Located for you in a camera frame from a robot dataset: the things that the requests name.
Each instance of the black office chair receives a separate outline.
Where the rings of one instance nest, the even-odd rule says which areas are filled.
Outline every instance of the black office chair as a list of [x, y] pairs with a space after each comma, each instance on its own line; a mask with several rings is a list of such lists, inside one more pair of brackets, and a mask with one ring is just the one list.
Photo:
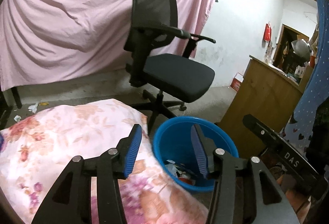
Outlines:
[[[179, 105], [184, 111], [185, 102], [200, 98], [210, 88], [215, 76], [211, 68], [189, 59], [189, 56], [198, 41], [216, 41], [178, 29], [177, 21], [176, 0], [133, 0], [132, 24], [124, 46], [124, 50], [132, 52], [133, 58], [132, 63], [126, 65], [126, 71], [131, 75], [129, 83], [134, 87], [148, 83], [160, 90], [157, 97], [144, 90], [143, 98], [150, 102], [131, 105], [137, 110], [152, 111], [149, 131], [159, 114], [175, 117], [169, 107]], [[153, 49], [169, 45], [174, 37], [189, 39], [183, 56], [160, 54], [149, 57]], [[181, 101], [163, 101], [163, 92]]]

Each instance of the blue polka dot fabric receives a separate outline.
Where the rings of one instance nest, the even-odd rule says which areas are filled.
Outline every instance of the blue polka dot fabric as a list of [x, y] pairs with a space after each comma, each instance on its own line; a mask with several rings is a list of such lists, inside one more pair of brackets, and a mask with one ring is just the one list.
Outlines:
[[315, 114], [329, 96], [329, 1], [317, 0], [319, 44], [316, 64], [306, 90], [282, 132], [285, 140], [303, 155], [310, 144]]

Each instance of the chair wheel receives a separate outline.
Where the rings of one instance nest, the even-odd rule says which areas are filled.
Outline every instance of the chair wheel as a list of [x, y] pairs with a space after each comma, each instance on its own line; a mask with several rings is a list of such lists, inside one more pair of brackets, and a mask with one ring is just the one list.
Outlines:
[[179, 110], [181, 112], [185, 111], [186, 109], [187, 109], [187, 107], [185, 106], [185, 104], [179, 106]]

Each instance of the wooden desk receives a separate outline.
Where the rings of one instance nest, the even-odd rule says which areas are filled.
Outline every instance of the wooden desk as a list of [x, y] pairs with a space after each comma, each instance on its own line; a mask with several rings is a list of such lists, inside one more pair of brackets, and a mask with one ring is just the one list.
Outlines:
[[265, 148], [262, 141], [245, 128], [243, 116], [252, 114], [274, 131], [280, 132], [306, 86], [299, 87], [266, 63], [252, 56], [250, 58], [239, 91], [221, 122], [217, 123], [232, 138], [242, 158], [258, 155]]

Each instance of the floral pillow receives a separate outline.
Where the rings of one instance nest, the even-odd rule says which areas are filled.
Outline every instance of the floral pillow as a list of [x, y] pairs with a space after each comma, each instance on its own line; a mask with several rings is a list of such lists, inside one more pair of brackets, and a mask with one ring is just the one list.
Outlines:
[[[25, 223], [75, 155], [99, 156], [127, 137], [134, 124], [143, 129], [134, 170], [119, 181], [129, 224], [206, 221], [207, 209], [178, 186], [153, 156], [146, 116], [115, 99], [41, 111], [0, 131], [0, 187]], [[99, 223], [96, 178], [92, 178], [92, 219]]]

